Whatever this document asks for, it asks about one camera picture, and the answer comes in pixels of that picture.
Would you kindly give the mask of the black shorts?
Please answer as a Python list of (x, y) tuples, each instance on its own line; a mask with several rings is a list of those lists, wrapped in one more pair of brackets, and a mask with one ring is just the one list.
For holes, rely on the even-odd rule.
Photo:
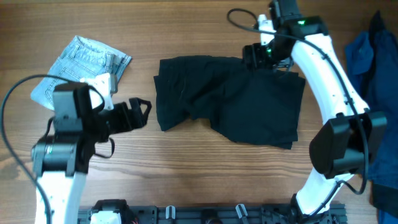
[(162, 59), (154, 77), (157, 120), (168, 131), (208, 119), (230, 141), (291, 149), (305, 79), (295, 72), (250, 70), (240, 58), (204, 55)]

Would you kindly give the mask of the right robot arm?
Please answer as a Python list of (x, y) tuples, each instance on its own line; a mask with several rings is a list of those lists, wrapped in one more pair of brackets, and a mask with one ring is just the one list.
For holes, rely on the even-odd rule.
[(243, 59), (251, 70), (297, 64), (312, 89), (323, 127), (309, 145), (312, 171), (283, 212), (264, 210), (282, 223), (338, 223), (333, 197), (352, 176), (368, 178), (383, 139), (387, 119), (371, 111), (339, 63), (328, 29), (318, 16), (304, 17), (295, 1), (272, 1), (268, 16), (256, 16), (257, 44), (245, 46)]

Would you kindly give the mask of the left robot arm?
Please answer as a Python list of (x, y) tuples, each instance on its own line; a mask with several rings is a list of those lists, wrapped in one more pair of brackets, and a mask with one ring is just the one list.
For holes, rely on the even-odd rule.
[(131, 98), (128, 103), (91, 104), (95, 88), (86, 83), (64, 83), (54, 89), (55, 116), (48, 122), (53, 135), (45, 134), (32, 148), (37, 176), (36, 223), (76, 223), (89, 163), (95, 145), (113, 142), (112, 134), (130, 132), (147, 124), (150, 101)]

